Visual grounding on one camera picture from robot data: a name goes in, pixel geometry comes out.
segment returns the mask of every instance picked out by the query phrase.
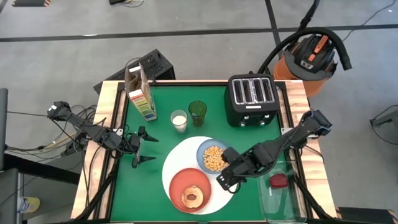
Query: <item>orange vacuum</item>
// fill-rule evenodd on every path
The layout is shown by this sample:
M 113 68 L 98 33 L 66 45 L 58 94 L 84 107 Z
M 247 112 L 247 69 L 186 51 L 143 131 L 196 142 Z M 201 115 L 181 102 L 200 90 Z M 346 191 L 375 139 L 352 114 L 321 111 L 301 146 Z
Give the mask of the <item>orange vacuum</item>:
M 300 23 L 297 32 L 282 41 L 261 65 L 258 73 L 264 73 L 271 60 L 282 50 L 282 57 L 274 67 L 276 80 L 303 80 L 307 96 L 316 95 L 323 84 L 333 76 L 337 63 L 333 60 L 335 49 L 344 70 L 351 69 L 343 41 L 331 30 L 322 27 L 306 28 L 311 21 L 319 0 L 315 0 Z

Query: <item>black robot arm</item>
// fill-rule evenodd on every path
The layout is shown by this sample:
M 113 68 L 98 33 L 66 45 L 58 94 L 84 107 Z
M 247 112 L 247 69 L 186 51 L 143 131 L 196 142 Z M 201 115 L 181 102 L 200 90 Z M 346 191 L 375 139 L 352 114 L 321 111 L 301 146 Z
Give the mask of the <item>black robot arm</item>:
M 150 137 L 143 126 L 139 127 L 137 133 L 131 134 L 125 139 L 109 128 L 91 124 L 72 113 L 69 104 L 63 101 L 55 102 L 47 111 L 47 115 L 52 121 L 66 121 L 78 127 L 92 138 L 95 143 L 106 150 L 119 151 L 121 154 L 135 154 L 132 161 L 133 168 L 136 168 L 141 162 L 155 159 L 154 157 L 140 155 L 139 147 L 141 139 L 145 141 L 158 141 Z
M 224 190 L 229 190 L 231 186 L 245 182 L 246 177 L 262 176 L 275 166 L 283 150 L 304 147 L 309 135 L 325 136 L 330 127 L 331 123 L 320 111 L 308 111 L 298 126 L 275 140 L 257 143 L 240 155 L 229 147 L 222 155 L 229 166 L 221 171 L 217 181 Z

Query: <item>gray floor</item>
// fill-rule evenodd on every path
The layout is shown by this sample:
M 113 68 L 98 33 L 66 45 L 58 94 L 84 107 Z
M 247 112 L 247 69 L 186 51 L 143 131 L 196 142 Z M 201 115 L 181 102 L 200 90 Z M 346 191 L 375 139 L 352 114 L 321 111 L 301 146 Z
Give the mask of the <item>gray floor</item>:
M 391 2 L 324 0 L 310 25 L 360 25 Z M 277 26 L 285 28 L 299 25 L 311 0 L 271 3 Z M 106 0 L 58 0 L 47 8 L 15 8 L 11 4 L 8 1 L 0 13 L 0 38 L 271 27 L 263 0 L 148 0 L 135 9 L 110 6 Z M 398 24 L 398 4 L 380 12 L 368 24 Z M 345 37 L 348 31 L 336 33 Z M 279 35 L 283 39 L 289 34 Z M 354 31 L 345 41 L 354 69 L 344 72 L 338 66 L 335 76 L 310 99 L 312 108 L 322 110 L 333 123 L 333 131 L 320 143 L 336 206 L 398 212 L 398 147 L 378 139 L 368 121 L 397 104 L 397 39 L 397 29 Z M 10 90 L 9 110 L 44 114 L 58 100 L 72 105 L 95 104 L 98 96 L 93 85 L 119 70 L 130 58 L 155 48 L 174 65 L 178 79 L 220 79 L 256 71 L 274 47 L 271 32 L 1 42 L 0 86 Z M 14 147 L 35 147 L 58 134 L 57 127 L 45 118 L 10 114 L 7 125 L 7 143 Z M 391 141 L 396 139 L 396 130 L 388 125 L 378 131 Z M 75 156 L 51 163 L 69 168 L 79 159 Z M 59 187 L 37 179 L 25 192 L 40 195 Z M 29 223 L 66 220 L 75 190 L 75 186 L 64 185 L 65 193 L 46 203 L 56 210 Z

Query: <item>bagel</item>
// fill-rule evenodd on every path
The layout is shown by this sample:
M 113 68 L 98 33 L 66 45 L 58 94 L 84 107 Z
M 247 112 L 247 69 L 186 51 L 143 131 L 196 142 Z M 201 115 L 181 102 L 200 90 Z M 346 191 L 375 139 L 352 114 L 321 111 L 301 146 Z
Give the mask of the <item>bagel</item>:
M 203 193 L 198 187 L 192 186 L 184 190 L 181 199 L 187 208 L 197 208 L 203 203 Z

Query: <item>glass of milk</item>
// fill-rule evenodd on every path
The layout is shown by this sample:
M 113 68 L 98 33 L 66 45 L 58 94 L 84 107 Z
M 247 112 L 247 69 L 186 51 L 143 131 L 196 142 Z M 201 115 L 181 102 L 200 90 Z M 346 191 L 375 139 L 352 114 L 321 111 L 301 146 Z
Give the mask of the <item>glass of milk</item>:
M 183 110 L 175 110 L 170 115 L 170 120 L 179 133 L 184 133 L 187 129 L 187 118 L 187 113 Z

